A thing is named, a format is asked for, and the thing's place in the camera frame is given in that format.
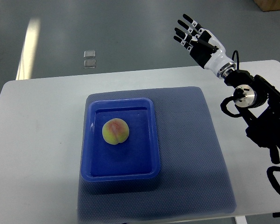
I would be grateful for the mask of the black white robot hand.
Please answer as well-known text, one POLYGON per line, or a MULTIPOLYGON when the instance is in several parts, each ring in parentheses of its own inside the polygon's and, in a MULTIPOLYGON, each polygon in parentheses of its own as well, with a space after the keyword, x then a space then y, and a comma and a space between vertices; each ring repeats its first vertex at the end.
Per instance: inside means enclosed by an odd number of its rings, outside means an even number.
POLYGON ((226 78, 236 70, 236 64, 226 55, 225 47, 207 29, 187 14, 178 24, 184 28, 175 28, 174 40, 179 42, 203 69, 211 70, 218 78, 226 78))

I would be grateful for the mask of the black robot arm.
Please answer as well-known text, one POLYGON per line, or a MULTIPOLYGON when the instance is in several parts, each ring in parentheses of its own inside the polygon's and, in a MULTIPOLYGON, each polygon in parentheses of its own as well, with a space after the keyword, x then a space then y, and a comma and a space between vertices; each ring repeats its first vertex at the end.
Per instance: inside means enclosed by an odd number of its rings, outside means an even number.
POLYGON ((262 76, 240 70, 231 62, 220 70, 227 86, 234 88, 220 107, 226 115, 242 117, 246 136, 259 147, 268 148, 273 164, 280 163, 280 92, 262 76))

